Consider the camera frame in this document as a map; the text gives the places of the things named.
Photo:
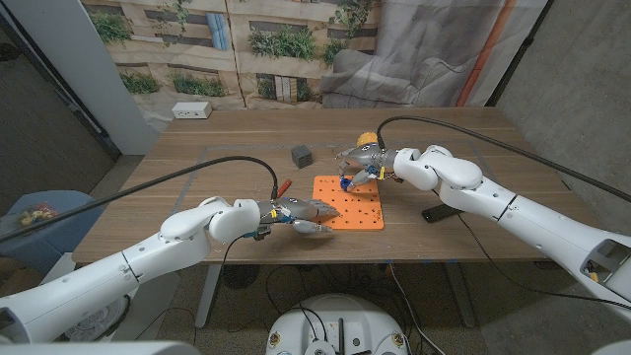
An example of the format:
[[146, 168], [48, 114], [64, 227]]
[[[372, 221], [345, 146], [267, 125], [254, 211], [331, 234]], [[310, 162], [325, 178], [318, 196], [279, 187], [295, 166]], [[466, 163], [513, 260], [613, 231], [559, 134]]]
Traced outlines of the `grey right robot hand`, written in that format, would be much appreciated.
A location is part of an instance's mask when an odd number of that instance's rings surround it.
[[383, 180], [395, 177], [393, 168], [397, 152], [382, 149], [378, 143], [368, 143], [339, 153], [341, 189], [351, 192], [371, 180]]

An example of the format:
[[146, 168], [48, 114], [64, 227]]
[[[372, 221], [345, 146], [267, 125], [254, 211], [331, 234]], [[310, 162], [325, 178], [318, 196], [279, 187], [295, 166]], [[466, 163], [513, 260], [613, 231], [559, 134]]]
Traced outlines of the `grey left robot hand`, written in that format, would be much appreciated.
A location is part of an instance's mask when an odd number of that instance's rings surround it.
[[260, 241], [271, 233], [274, 224], [291, 225], [301, 234], [330, 233], [331, 227], [317, 223], [316, 219], [327, 220], [339, 215], [337, 209], [319, 199], [281, 197], [257, 203], [260, 223], [253, 237]]

